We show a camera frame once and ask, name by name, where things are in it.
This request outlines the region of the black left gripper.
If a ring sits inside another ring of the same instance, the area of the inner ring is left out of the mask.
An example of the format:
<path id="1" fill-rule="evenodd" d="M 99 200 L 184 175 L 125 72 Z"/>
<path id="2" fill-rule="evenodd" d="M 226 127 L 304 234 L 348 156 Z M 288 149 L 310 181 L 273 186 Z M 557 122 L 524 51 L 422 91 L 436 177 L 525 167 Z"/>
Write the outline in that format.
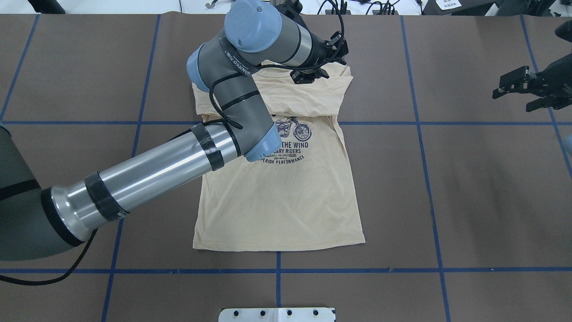
<path id="1" fill-rule="evenodd" d="M 346 55 L 349 53 L 349 45 L 345 39 L 345 33 L 336 31 L 329 41 L 324 41 L 325 51 L 321 64 L 338 63 L 347 65 Z M 317 79 L 329 79 L 328 72 L 323 68 L 312 68 L 301 71 L 291 71 L 290 77 L 296 85 L 312 84 Z"/>

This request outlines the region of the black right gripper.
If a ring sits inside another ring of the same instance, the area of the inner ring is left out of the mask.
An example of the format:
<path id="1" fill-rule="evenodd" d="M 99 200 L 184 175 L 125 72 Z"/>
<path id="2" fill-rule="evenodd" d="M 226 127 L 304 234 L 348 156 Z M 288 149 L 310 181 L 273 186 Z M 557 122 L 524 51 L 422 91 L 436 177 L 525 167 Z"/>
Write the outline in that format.
<path id="1" fill-rule="evenodd" d="M 493 90 L 492 99 L 508 93 L 529 93 L 525 85 L 530 80 L 530 67 L 523 66 L 508 72 L 499 79 L 498 88 Z M 542 97 L 526 104 L 526 112 L 544 108 L 560 110 L 572 103 L 572 55 L 568 54 L 549 64 L 535 74 L 530 81 L 530 89 Z"/>

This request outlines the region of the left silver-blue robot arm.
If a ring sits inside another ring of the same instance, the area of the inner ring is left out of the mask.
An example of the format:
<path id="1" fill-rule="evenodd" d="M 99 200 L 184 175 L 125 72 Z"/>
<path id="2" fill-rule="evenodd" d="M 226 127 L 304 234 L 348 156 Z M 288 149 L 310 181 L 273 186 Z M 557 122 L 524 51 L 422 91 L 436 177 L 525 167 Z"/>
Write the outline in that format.
<path id="1" fill-rule="evenodd" d="M 253 76 L 285 69 L 295 84 L 327 78 L 327 63 L 345 64 L 345 25 L 330 39 L 309 30 L 296 0 L 274 6 L 237 0 L 223 27 L 190 55 L 190 81 L 208 95 L 217 119 L 198 123 L 164 144 L 96 171 L 70 186 L 41 188 L 1 126 L 2 261 L 22 261 L 88 246 L 105 224 L 238 157 L 258 161 L 282 145 Z"/>

